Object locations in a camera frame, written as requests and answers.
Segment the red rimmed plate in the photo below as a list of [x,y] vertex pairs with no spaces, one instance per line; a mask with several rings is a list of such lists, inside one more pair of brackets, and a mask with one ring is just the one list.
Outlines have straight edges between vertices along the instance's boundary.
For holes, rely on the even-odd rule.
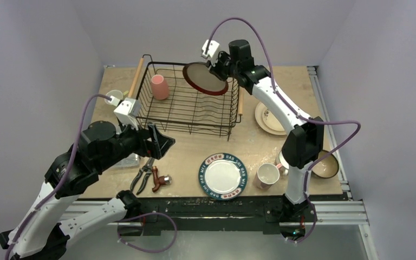
[[204,62],[192,62],[184,65],[183,77],[186,82],[199,92],[219,96],[228,91],[228,83],[210,73]]

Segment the black wire dish rack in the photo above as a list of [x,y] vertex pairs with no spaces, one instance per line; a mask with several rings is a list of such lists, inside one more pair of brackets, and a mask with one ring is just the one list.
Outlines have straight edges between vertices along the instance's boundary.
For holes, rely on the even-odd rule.
[[[144,54],[135,73],[133,97],[141,103],[137,121],[142,127],[149,122],[162,132],[207,134],[229,138],[241,122],[239,108],[243,99],[234,79],[228,79],[227,92],[209,96],[193,89],[183,77],[184,63],[154,61]],[[163,76],[169,96],[157,100],[152,94],[151,78]]]

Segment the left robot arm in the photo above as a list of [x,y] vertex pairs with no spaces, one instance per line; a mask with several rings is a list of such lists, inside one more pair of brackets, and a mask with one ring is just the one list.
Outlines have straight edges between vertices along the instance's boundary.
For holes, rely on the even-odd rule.
[[129,190],[79,217],[62,221],[61,216],[105,170],[122,159],[130,154],[160,159],[174,143],[174,138],[162,135],[153,123],[146,128],[125,127],[121,133],[111,122],[91,123],[49,167],[37,199],[18,227],[0,234],[6,259],[59,259],[91,231],[122,219],[136,220],[141,204]]

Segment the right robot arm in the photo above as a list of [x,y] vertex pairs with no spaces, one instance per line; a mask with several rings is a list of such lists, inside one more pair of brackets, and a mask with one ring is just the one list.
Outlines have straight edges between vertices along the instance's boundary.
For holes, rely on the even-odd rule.
[[281,217],[296,220],[303,215],[307,202],[309,171],[323,149],[324,126],[321,118],[312,118],[301,110],[272,78],[272,69],[257,65],[247,40],[229,43],[229,51],[207,40],[203,57],[209,61],[210,73],[220,80],[231,77],[239,86],[272,112],[287,132],[281,153],[289,165],[287,189],[282,199]]

